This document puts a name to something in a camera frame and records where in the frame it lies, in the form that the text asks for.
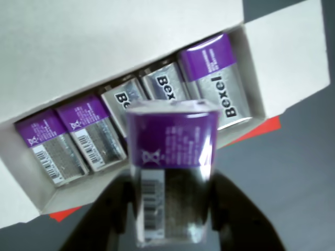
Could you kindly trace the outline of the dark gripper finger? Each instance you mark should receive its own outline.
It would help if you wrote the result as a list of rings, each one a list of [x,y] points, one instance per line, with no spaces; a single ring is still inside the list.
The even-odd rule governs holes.
[[[72,231],[61,250],[117,250],[126,231],[128,204],[135,205],[135,189],[129,172],[110,182]]]
[[[209,209],[220,250],[275,250],[275,229],[261,210],[228,177],[210,179]]]

